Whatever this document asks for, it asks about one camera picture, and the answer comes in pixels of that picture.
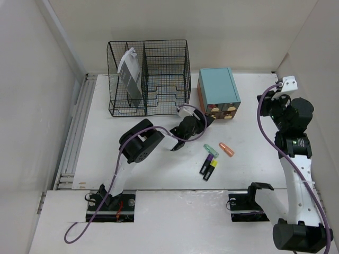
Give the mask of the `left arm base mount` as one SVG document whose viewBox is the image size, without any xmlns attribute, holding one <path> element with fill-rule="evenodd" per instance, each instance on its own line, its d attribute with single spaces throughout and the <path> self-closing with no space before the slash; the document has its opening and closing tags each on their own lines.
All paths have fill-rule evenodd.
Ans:
<svg viewBox="0 0 339 254">
<path fill-rule="evenodd" d="M 98 192 L 87 193 L 85 220 L 89 222 L 102 198 Z M 110 205 L 104 203 L 96 214 L 93 222 L 130 223 L 135 219 L 136 191 L 126 191 L 118 196 Z"/>
</svg>

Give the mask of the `teal drawer box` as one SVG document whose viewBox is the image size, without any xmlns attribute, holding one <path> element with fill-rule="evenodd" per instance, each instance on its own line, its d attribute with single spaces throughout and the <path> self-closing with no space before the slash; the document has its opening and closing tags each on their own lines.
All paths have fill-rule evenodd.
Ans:
<svg viewBox="0 0 339 254">
<path fill-rule="evenodd" d="M 235 117 L 241 100 L 231 68 L 201 68 L 197 90 L 204 114 L 218 120 Z"/>
</svg>

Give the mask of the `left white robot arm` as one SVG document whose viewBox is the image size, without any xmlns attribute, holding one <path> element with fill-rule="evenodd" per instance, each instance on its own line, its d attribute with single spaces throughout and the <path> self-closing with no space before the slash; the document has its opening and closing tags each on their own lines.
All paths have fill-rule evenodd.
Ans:
<svg viewBox="0 0 339 254">
<path fill-rule="evenodd" d="M 166 139 L 170 151 L 181 149 L 191 137 L 202 134 L 215 119 L 211 116 L 192 116 L 183 118 L 179 126 L 160 132 L 161 126 L 154 126 L 144 119 L 127 131 L 119 140 L 119 154 L 113 179 L 99 188 L 100 203 L 107 210 L 117 207 L 125 183 L 135 164 L 144 161 L 153 150 Z"/>
</svg>

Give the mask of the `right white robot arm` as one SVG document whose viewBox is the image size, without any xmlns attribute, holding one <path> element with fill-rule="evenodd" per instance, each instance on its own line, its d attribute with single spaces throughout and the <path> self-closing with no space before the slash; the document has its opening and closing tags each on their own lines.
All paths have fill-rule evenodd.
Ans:
<svg viewBox="0 0 339 254">
<path fill-rule="evenodd" d="M 313 118 L 312 104 L 289 95 L 275 96 L 273 91 L 259 95 L 258 127 L 261 117 L 268 116 L 278 128 L 269 144 L 278 152 L 284 171 L 288 207 L 280 202 L 268 183 L 254 182 L 248 188 L 245 202 L 259 206 L 273 225 L 273 242 L 277 249 L 293 253 L 329 253 L 333 230 L 314 192 L 311 177 L 311 144 L 305 131 Z"/>
</svg>

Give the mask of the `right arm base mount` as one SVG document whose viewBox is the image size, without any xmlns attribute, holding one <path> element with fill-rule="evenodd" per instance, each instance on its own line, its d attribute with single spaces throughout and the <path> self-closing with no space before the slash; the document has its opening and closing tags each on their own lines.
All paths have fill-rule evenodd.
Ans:
<svg viewBox="0 0 339 254">
<path fill-rule="evenodd" d="M 247 190 L 235 190 L 228 193 L 226 208 L 230 211 L 232 222 L 268 222 L 263 209 L 255 202 L 258 189 L 274 188 L 267 183 L 253 182 Z"/>
</svg>

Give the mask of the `grey setup guide booklet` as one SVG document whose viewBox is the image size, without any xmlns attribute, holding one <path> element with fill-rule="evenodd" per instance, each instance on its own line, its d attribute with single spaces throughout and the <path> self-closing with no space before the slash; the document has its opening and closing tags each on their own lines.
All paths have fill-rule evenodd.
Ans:
<svg viewBox="0 0 339 254">
<path fill-rule="evenodd" d="M 133 47 L 122 56 L 118 65 L 118 74 L 127 89 L 131 103 L 134 107 L 138 107 L 142 99 L 141 68 Z"/>
</svg>

